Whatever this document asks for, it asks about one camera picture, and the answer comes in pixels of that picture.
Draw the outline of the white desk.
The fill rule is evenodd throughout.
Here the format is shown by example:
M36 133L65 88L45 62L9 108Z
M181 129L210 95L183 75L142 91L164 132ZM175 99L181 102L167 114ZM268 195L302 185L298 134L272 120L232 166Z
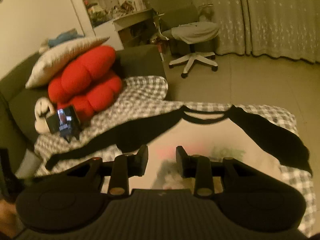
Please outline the white desk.
M108 36L104 43L115 50L148 44L156 32L153 10L143 10L107 21L93 28L96 36Z

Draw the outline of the grey star curtain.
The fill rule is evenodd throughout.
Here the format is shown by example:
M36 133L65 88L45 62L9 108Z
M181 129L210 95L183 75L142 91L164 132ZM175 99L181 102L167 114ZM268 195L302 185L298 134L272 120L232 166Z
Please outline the grey star curtain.
M193 0L219 27L219 55L252 54L319 62L319 0Z

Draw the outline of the upper red puffy cushion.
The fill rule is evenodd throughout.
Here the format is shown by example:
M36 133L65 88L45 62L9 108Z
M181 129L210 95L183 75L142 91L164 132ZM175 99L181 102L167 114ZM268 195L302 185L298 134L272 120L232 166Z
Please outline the upper red puffy cushion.
M97 46L68 63L48 85L53 103L64 103L104 77L116 60L111 46Z

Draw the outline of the red puffy cushion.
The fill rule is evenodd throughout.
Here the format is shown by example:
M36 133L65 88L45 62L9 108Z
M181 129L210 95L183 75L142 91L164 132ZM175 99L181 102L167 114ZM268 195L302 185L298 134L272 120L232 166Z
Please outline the red puffy cushion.
M116 60L111 46L97 46L68 63L48 85L53 103L64 103L104 77Z
M110 107L121 90L121 78L110 71L82 94L75 95L67 102L58 103L57 109L73 106L80 122L87 122L97 113Z

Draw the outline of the dark blue phone stand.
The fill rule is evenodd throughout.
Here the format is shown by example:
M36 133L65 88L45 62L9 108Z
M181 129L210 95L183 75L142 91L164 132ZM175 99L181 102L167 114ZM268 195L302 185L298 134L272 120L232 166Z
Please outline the dark blue phone stand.
M62 137L65 141L70 143L73 139L80 140L80 132L76 130L67 131Z

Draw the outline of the grey office chair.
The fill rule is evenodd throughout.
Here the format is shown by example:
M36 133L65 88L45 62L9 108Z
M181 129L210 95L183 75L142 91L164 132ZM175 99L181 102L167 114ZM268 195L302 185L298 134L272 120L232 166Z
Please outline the grey office chair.
M163 41L180 41L189 46L190 53L169 62L169 68L185 63L181 78L188 77L195 61L211 66L216 72L218 64L213 51L196 51L195 45L213 41L219 26L210 21L201 21L199 8L192 0L147 0L154 12L154 23L159 38Z

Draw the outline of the white striped pillow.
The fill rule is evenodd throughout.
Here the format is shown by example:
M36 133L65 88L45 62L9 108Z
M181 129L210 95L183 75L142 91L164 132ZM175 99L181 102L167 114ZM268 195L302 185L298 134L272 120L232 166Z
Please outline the white striped pillow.
M84 52L102 45L109 38L109 36L80 37L49 49L34 64L25 88L32 89L48 84L68 62Z

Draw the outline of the white plush toy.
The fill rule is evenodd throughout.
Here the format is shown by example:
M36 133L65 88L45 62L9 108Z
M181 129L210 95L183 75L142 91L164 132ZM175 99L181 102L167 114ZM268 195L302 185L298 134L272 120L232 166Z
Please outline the white plush toy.
M50 100L46 97L39 98L35 103L35 129L37 133L49 133L49 127L46 118L55 114L55 108Z

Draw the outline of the black and white raglan shirt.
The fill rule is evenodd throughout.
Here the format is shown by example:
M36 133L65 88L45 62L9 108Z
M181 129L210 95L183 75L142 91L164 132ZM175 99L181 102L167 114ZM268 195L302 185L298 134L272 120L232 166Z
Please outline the black and white raglan shirt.
M131 183L132 187L142 189L172 188L174 181L182 180L176 172L178 146L190 155L204 155L214 161L234 158L280 181L286 179L286 168L312 171L309 151L297 135L235 106L212 113L182 106L168 113L127 121L81 148L52 155L46 169L52 170L64 161L82 159L112 145L122 153L135 152L142 145L148 147L145 178Z

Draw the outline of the smartphone playing video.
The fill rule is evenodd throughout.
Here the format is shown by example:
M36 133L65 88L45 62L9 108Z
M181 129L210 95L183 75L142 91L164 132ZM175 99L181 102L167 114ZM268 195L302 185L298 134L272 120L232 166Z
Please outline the smartphone playing video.
M58 109L53 115L46 117L50 133L70 135L80 130L80 120L73 106Z

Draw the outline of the lower red puffy cushion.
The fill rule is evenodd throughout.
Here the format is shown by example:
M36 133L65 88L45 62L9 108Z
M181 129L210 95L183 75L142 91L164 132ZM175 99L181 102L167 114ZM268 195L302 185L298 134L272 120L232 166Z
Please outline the lower red puffy cushion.
M73 106L80 122L87 122L97 113L110 107L121 90L121 78L110 71L82 94L75 95L67 102L58 103L57 109Z

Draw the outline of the blue plush toy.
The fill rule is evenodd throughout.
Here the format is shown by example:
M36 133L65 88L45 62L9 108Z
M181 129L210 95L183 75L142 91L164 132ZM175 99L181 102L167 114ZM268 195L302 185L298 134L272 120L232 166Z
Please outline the blue plush toy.
M49 48L55 47L61 43L74 40L76 38L82 38L84 37L83 35L78 34L76 29L72 29L69 31L66 31L64 33L59 34L56 38L54 39L49 39L48 40L48 46Z

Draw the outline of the dark grey sofa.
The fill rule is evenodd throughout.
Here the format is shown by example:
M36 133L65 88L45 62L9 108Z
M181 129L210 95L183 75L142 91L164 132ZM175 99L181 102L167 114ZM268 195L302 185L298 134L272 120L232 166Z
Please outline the dark grey sofa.
M81 121L110 106L121 89L120 81L133 76L165 77L156 46L115 51L98 46L67 63L47 85L27 89L25 83L40 58L35 53L1 79L1 147L8 149L13 172L31 170L31 156L39 134L34 122L36 101L47 97L53 105L73 105Z

